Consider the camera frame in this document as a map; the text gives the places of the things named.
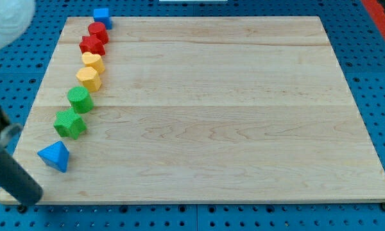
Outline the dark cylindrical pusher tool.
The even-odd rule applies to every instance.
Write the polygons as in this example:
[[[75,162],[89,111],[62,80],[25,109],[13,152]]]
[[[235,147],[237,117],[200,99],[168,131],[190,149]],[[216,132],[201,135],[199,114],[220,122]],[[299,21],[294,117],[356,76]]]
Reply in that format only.
[[[0,187],[19,203],[30,206],[40,201],[43,190],[6,149],[13,137],[21,131],[22,126],[10,122],[0,107]]]

